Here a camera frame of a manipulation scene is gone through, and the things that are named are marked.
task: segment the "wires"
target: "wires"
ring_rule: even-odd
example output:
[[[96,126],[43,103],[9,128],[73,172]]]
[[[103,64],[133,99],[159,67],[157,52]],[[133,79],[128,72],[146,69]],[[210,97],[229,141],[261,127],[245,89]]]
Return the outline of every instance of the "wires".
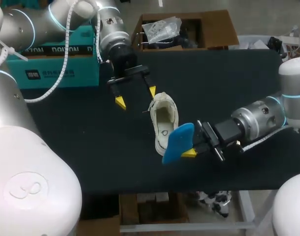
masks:
[[[58,77],[58,79],[56,80],[55,84],[42,96],[35,98],[35,99],[25,99],[26,103],[35,103],[35,102],[39,102],[44,100],[46,97],[48,97],[60,84],[64,74],[65,74],[65,70],[67,68],[67,62],[68,62],[68,56],[69,56],[69,35],[70,35],[70,21],[71,21],[71,15],[73,12],[74,7],[76,6],[76,4],[79,2],[80,0],[76,0],[70,7],[69,12],[68,12],[68,16],[67,16],[67,24],[66,24],[66,38],[65,38],[65,56],[64,56],[64,60],[63,60],[63,66],[60,72],[60,75]],[[97,27],[96,27],[96,54],[98,59],[100,60],[100,63],[103,61],[101,54],[100,54],[100,50],[99,50],[99,40],[100,40],[100,29],[101,29],[101,17],[100,17],[100,13],[97,13]]]
[[[7,57],[8,57],[8,50],[6,48],[2,48],[0,54],[0,66],[7,59]]]
[[[286,45],[286,47],[289,47],[290,50],[287,51],[289,53],[289,58],[292,59],[296,55],[300,55],[299,49],[300,49],[300,32],[298,31],[298,26],[293,26],[292,30],[287,32],[286,34],[282,36],[290,36],[290,37],[297,37],[299,38],[299,44],[297,46],[292,45]]]
[[[9,48],[1,40],[0,40],[0,44],[3,46],[2,50],[1,50],[1,54],[0,54],[0,66],[1,66],[1,64],[3,64],[6,61],[6,59],[7,59],[7,57],[8,57],[9,54],[10,55],[16,55],[17,57],[19,57],[19,58],[27,61],[26,57],[24,57],[21,54],[17,53],[14,50],[14,48],[12,48],[12,47]]]
[[[100,12],[97,11],[97,26],[95,27],[96,29],[96,42],[95,42],[95,47],[96,47],[96,55],[100,63],[103,62],[101,54],[100,54],[100,31],[101,31],[101,16]]]
[[[282,131],[283,129],[286,129],[286,128],[289,128],[289,127],[290,127],[289,125],[285,125],[285,126],[279,128],[279,129],[277,129],[276,131],[272,132],[271,134],[268,134],[267,136],[265,136],[264,138],[262,138],[262,139],[260,139],[260,140],[258,140],[258,141],[256,141],[256,142],[254,142],[254,143],[252,143],[252,144],[250,144],[250,145],[244,147],[244,148],[242,149],[242,151],[243,151],[243,152],[248,151],[249,149],[251,149],[251,148],[257,146],[258,144],[263,143],[265,140],[269,139],[269,138],[272,137],[274,134],[277,134],[278,132]]]
[[[62,69],[60,72],[60,75],[58,77],[58,79],[56,80],[56,82],[54,83],[54,85],[42,96],[35,98],[35,99],[24,99],[26,103],[35,103],[35,102],[39,102],[42,101],[43,99],[47,98],[56,88],[57,86],[60,84],[66,68],[67,68],[67,62],[68,62],[68,56],[69,56],[69,34],[70,34],[70,21],[71,21],[71,15],[73,12],[73,9],[75,8],[76,4],[79,2],[79,0],[76,0],[70,7],[69,12],[68,12],[68,16],[67,16],[67,24],[66,24],[66,38],[65,38],[65,56],[64,56],[64,60],[63,60],[63,65],[62,65]]]

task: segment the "teal box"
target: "teal box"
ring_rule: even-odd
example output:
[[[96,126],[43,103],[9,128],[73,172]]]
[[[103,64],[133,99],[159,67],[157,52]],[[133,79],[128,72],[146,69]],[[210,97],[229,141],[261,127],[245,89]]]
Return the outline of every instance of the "teal box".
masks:
[[[94,50],[91,26],[81,26],[70,36],[67,68],[59,88],[92,87],[99,84],[99,64]],[[11,74],[20,89],[44,89],[54,85],[62,69],[64,42],[47,43],[25,50],[24,61],[15,56],[7,59]]]

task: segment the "plastic bag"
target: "plastic bag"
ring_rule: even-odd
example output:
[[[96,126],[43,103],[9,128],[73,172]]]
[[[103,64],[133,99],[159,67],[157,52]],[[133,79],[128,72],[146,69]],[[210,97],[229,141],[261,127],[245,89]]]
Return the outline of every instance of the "plastic bag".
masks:
[[[181,24],[181,19],[174,16],[165,20],[142,25],[142,27],[149,44],[152,44],[178,36]]]

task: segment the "black cloth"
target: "black cloth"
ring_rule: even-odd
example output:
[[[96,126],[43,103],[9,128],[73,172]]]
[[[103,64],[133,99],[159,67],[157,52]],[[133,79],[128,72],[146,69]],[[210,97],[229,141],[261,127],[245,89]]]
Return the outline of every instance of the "black cloth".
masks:
[[[237,108],[280,90],[281,59],[271,50],[143,52],[157,92],[175,101],[180,124],[216,123]],[[87,194],[277,189],[300,173],[300,134],[284,130],[220,163],[213,154],[163,166],[141,80],[119,88],[123,111],[105,86],[57,89],[29,105],[43,139],[78,176]],[[43,90],[25,90],[26,98]]]

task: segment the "white sneaker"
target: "white sneaker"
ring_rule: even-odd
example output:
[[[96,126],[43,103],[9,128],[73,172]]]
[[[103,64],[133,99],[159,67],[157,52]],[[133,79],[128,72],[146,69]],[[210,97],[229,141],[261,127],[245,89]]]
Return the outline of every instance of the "white sneaker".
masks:
[[[178,110],[173,99],[165,92],[158,93],[153,98],[149,110],[155,130],[155,149],[164,156],[168,137],[178,128]]]

